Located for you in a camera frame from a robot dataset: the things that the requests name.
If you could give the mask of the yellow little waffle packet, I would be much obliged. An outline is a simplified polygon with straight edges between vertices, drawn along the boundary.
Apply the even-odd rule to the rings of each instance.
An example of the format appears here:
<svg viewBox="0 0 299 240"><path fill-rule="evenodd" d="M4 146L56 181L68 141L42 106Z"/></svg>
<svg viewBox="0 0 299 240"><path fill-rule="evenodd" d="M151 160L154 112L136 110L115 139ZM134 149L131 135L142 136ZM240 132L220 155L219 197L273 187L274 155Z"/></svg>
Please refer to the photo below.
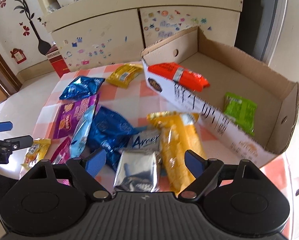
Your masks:
<svg viewBox="0 0 299 240"><path fill-rule="evenodd" d="M44 159L51 145L51 139L49 138L37 138L34 139L32 146L27 150L25 154L22 167L29 170L36 163Z"/></svg>

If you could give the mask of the light blue ameria packet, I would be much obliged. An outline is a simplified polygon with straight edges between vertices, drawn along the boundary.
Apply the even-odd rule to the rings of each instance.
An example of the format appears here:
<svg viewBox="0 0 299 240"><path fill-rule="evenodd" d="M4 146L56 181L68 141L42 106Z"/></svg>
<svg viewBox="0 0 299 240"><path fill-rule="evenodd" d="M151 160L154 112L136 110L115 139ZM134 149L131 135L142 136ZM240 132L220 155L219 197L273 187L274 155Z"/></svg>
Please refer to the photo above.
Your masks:
<svg viewBox="0 0 299 240"><path fill-rule="evenodd" d="M84 112L83 116L79 120L69 147L70 158L78 158L83 153L90 132L95 108L95 105L91 105L90 107L88 107L88 109Z"/></svg>
<svg viewBox="0 0 299 240"><path fill-rule="evenodd" d="M160 131L158 129L148 129L133 135L127 147L137 150L148 149L158 151L160 148Z"/></svg>

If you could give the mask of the silver foil packet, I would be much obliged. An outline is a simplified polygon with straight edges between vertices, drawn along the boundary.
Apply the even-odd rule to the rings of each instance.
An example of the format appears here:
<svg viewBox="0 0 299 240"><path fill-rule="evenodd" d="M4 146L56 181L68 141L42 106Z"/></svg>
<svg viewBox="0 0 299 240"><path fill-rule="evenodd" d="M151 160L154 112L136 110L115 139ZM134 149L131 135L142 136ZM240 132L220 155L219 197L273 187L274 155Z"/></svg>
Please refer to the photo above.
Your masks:
<svg viewBox="0 0 299 240"><path fill-rule="evenodd" d="M160 152L147 149L124 149L118 163L114 190L156 192L159 190Z"/></svg>

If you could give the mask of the blue foil snack bag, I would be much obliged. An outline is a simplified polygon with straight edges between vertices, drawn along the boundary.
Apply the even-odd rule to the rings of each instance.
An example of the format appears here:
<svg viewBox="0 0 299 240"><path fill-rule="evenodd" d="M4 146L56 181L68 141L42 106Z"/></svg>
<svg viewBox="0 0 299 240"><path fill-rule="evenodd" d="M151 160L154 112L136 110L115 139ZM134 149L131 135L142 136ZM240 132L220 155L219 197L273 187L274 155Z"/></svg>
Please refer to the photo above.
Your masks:
<svg viewBox="0 0 299 240"><path fill-rule="evenodd" d="M96 95L105 78L78 76L72 80L59 96L59 100L81 100Z"/></svg>

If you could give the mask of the pink snack packet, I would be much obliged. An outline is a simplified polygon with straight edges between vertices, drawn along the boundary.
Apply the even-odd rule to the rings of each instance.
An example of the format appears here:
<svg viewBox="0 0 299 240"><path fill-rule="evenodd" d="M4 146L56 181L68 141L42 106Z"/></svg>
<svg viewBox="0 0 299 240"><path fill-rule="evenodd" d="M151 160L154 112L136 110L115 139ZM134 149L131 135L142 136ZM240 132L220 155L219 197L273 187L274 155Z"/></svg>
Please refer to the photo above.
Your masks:
<svg viewBox="0 0 299 240"><path fill-rule="evenodd" d="M51 163L54 164L65 164L68 159L70 159L70 145L71 138L66 137L62 143L55 150Z"/></svg>

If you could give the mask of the dark blue foil bag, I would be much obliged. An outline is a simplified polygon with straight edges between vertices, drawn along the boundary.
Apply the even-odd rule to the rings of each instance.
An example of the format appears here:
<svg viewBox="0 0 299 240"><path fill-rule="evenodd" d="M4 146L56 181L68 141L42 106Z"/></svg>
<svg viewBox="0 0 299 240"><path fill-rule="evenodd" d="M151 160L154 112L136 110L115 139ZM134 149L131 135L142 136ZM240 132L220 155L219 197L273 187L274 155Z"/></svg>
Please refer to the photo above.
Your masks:
<svg viewBox="0 0 299 240"><path fill-rule="evenodd" d="M104 149L105 163L116 171L121 158L119 149L125 148L130 138L137 133L138 130L123 116L101 106L93 117L86 145L91 151Z"/></svg>

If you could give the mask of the long yellow cake packet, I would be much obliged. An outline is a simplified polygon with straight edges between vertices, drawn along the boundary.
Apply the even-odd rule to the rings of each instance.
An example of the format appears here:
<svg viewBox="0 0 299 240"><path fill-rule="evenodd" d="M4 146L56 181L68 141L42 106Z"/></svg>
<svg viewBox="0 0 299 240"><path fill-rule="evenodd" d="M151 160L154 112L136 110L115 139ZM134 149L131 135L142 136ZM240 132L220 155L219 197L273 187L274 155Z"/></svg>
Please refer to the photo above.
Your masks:
<svg viewBox="0 0 299 240"><path fill-rule="evenodd" d="M147 115L147 121L160 130L160 152L171 191L178 195L194 176L185 165L185 152L192 150L206 158L201 139L196 130L198 113L176 111L155 112Z"/></svg>

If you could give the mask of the pink white checkered tablecloth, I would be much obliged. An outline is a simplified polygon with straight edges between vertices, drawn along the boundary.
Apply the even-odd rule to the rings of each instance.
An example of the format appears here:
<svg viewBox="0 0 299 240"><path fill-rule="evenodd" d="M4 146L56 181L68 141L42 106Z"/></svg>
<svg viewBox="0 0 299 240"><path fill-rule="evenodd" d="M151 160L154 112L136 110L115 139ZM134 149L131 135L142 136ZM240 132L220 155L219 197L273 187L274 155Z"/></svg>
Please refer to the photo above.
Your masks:
<svg viewBox="0 0 299 240"><path fill-rule="evenodd" d="M53 136L56 116L62 104L59 96L75 77L108 77L118 67L118 64L114 64L64 74L57 84L50 86L53 91L42 107L32 136ZM146 117L150 113L177 110L177 107L147 87L143 74L136 77L128 89L103 84L100 88L99 104L120 113L134 127L146 126ZM282 191L290 204L293 203L290 172L284 156L275 157L265 151L221 111L202 100L197 100L195 107L196 111L201 111L196 128L209 158L218 158L227 164L236 164L240 159L250 159Z"/></svg>

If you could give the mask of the purple noodle snack packet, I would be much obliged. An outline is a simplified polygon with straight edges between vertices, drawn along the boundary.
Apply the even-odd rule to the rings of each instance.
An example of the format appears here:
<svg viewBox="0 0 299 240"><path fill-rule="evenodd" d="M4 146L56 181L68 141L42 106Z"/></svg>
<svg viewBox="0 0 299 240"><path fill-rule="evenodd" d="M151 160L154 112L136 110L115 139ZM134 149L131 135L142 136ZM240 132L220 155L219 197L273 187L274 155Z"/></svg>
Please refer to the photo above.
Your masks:
<svg viewBox="0 0 299 240"><path fill-rule="evenodd" d="M52 139L72 136L86 110L92 105L97 105L99 97L96 94L82 100L62 104L56 116Z"/></svg>

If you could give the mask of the green snack packet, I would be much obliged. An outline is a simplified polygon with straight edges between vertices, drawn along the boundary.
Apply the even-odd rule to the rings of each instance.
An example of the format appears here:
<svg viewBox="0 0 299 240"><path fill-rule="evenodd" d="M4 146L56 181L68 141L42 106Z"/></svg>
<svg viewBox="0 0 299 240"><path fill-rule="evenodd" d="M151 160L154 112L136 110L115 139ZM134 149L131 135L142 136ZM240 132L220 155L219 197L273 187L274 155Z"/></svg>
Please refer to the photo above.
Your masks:
<svg viewBox="0 0 299 240"><path fill-rule="evenodd" d="M257 104L234 93L225 94L224 111L246 134L254 136L254 118Z"/></svg>

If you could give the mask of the white cardboard milk box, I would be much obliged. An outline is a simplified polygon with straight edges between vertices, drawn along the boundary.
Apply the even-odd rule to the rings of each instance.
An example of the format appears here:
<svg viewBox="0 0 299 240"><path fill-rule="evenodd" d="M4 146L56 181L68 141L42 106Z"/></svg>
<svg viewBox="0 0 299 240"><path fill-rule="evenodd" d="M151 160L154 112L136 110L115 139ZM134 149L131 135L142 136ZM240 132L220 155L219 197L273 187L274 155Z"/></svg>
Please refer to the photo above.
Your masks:
<svg viewBox="0 0 299 240"><path fill-rule="evenodd" d="M209 40L192 27L141 52L147 86L177 110L199 114L229 154L264 166L289 146L299 113L299 83L240 49Z"/></svg>

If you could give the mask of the red gift box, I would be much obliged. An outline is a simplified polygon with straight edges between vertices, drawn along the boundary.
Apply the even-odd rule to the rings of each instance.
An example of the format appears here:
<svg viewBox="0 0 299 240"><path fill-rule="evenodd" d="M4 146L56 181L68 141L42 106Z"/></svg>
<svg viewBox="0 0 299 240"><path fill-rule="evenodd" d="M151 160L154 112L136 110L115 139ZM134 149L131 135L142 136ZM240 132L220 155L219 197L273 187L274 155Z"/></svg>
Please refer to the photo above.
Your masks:
<svg viewBox="0 0 299 240"><path fill-rule="evenodd" d="M54 44L46 54L47 59L49 60L50 64L54 68L54 71L58 74L61 78L64 74L70 72L67 64L65 63L59 49Z"/></svg>

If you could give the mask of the orange snack packet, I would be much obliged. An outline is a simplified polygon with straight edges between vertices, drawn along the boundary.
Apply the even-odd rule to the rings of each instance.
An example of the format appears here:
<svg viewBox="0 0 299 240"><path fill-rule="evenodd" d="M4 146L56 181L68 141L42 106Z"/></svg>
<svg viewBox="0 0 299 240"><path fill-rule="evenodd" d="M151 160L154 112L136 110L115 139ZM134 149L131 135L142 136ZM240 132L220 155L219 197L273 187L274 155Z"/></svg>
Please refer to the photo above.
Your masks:
<svg viewBox="0 0 299 240"><path fill-rule="evenodd" d="M154 64L149 66L148 70L189 90L201 92L204 88L210 86L208 80L201 74L186 69L175 62Z"/></svg>

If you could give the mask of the small yellow snack packet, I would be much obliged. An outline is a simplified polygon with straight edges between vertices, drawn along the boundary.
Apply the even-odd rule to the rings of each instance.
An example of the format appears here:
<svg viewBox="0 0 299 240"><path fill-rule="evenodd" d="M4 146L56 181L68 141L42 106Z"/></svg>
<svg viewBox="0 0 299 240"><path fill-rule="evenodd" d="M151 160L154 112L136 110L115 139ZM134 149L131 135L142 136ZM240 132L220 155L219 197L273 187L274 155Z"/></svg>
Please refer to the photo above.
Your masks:
<svg viewBox="0 0 299 240"><path fill-rule="evenodd" d="M107 78L107 83L116 87L127 89L132 80L143 72L139 64L127 63L118 67Z"/></svg>

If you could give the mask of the beige wooden cabinet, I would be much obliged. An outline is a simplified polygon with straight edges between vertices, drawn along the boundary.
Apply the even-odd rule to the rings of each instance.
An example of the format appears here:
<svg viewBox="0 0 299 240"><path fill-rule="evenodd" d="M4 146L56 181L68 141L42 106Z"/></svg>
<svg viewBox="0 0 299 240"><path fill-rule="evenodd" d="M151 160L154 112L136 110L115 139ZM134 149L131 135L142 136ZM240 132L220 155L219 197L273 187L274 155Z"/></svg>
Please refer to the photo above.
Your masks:
<svg viewBox="0 0 299 240"><path fill-rule="evenodd" d="M56 11L38 0L43 24L72 72L138 61L143 48L192 26L235 42L243 0L80 0Z"/></svg>

